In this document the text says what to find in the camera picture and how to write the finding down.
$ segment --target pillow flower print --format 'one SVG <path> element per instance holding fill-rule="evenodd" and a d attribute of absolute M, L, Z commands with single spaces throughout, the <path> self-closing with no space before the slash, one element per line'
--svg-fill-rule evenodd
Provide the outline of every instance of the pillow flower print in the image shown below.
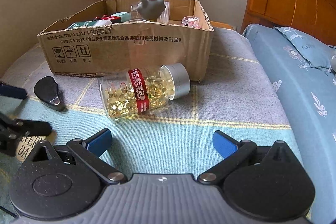
<path fill-rule="evenodd" d="M 291 46 L 286 46 L 286 47 L 283 47 L 283 49 L 289 53 L 289 56 L 292 57 L 293 59 L 297 59 L 299 60 L 301 64 L 298 65 L 299 68 L 301 69 L 306 69 L 308 71 L 307 68 L 310 67 L 310 65 L 308 63 L 306 63 L 305 59 L 302 57 L 301 54 L 299 54 L 296 50 L 294 50 Z"/>

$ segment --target pillow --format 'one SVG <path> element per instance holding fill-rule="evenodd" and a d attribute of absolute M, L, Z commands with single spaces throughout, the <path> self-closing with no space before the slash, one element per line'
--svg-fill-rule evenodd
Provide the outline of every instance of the pillow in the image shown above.
<path fill-rule="evenodd" d="M 315 37 L 291 27 L 274 27 L 286 37 L 298 52 L 308 61 L 311 68 L 331 72 L 331 57 L 334 49 L 325 45 Z"/>

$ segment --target open cardboard box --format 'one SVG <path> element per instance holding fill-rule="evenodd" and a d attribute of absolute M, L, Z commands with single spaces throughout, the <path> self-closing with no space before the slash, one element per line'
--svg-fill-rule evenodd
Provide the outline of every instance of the open cardboard box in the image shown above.
<path fill-rule="evenodd" d="M 102 0 L 50 25 L 38 34 L 51 72 L 95 76 L 153 65 L 182 63 L 191 80 L 204 78 L 213 28 L 197 0 L 170 2 L 169 23 L 124 22 L 67 29 L 103 14 L 130 12 L 139 0 Z M 185 16 L 199 18 L 201 29 L 181 26 Z"/>

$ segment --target transparent bottle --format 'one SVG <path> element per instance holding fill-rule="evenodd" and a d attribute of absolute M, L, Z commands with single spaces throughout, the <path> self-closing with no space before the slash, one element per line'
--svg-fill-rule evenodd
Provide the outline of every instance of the transparent bottle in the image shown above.
<path fill-rule="evenodd" d="M 190 80 L 180 63 L 118 72 L 99 79 L 99 90 L 110 119 L 141 113 L 185 96 Z"/>

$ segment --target silver bottle cap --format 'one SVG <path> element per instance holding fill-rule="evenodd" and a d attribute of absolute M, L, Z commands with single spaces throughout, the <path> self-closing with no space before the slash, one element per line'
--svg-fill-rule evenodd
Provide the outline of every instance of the silver bottle cap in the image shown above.
<path fill-rule="evenodd" d="M 171 100 L 185 96 L 190 91 L 190 80 L 189 75 L 185 67 L 181 63 L 176 63 L 172 65 L 164 65 L 161 68 L 166 68 L 174 83 L 175 94 Z"/>

